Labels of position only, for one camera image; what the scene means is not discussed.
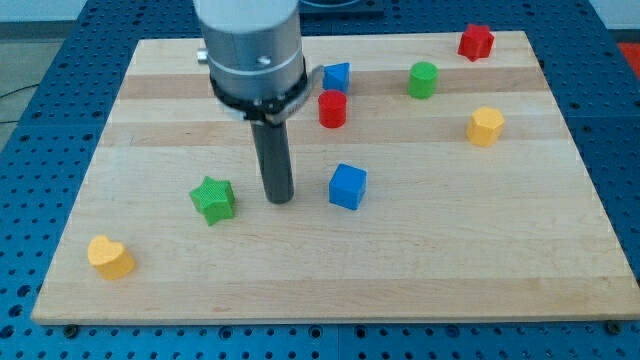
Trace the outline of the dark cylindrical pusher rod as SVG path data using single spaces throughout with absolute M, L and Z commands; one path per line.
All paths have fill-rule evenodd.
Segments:
M 251 123 L 263 188 L 274 204 L 289 202 L 294 195 L 286 124 Z

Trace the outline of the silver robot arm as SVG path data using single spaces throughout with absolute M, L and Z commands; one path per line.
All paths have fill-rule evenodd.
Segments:
M 289 202 L 294 182 L 286 121 L 324 77 L 307 69 L 297 0 L 195 0 L 216 98 L 251 123 L 264 192 Z

